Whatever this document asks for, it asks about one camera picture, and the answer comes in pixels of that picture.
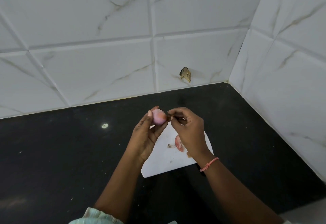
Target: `sleeve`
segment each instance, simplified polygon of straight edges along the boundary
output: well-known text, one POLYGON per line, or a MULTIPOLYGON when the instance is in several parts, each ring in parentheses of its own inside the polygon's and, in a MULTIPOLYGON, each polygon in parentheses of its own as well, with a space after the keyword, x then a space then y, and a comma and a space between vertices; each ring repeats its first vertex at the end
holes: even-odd
POLYGON ((82 218, 73 220, 69 224, 123 224, 123 222, 100 210, 87 208, 82 218))

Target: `cutting board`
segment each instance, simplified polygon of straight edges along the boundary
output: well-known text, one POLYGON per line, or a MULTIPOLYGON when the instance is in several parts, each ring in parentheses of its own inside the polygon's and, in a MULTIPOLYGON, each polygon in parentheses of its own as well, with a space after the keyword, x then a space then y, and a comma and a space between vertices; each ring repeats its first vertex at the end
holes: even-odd
MULTIPOLYGON (((144 178, 196 163, 193 158, 188 158, 187 149, 181 152, 177 148, 168 148, 168 144, 175 145, 175 137, 177 135, 178 133, 174 130, 171 123, 169 123, 157 139, 151 155, 141 169, 141 174, 144 178)), ((208 149, 213 153, 206 133, 205 140, 208 149)))

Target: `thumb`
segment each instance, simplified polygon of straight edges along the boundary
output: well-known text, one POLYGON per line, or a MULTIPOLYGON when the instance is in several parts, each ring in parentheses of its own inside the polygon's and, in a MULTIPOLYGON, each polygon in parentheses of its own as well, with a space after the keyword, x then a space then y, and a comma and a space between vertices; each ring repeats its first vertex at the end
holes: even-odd
POLYGON ((179 135, 180 135, 180 132, 182 132, 182 130, 184 129, 184 127, 181 125, 181 123, 179 123, 178 120, 172 116, 171 116, 171 125, 179 135))
POLYGON ((145 118, 145 121, 143 122, 141 128, 148 130, 149 127, 151 126, 153 121, 153 112, 152 111, 148 111, 147 116, 145 118))

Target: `tiled wall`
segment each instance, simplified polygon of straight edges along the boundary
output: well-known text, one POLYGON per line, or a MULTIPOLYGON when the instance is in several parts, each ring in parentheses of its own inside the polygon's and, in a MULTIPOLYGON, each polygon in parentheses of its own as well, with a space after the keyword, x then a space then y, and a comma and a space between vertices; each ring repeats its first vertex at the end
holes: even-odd
POLYGON ((231 84, 326 181, 326 0, 261 0, 231 84))
POLYGON ((0 0, 0 118, 225 81, 259 1, 0 0))

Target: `bracelet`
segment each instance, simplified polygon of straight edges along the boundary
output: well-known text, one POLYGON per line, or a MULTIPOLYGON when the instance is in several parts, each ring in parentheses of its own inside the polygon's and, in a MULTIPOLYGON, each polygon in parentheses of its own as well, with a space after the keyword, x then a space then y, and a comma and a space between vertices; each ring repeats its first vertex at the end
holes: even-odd
POLYGON ((216 157, 214 160, 212 160, 211 162, 205 164, 204 168, 200 169, 199 171, 206 171, 210 165, 215 161, 215 160, 218 160, 218 157, 216 157))

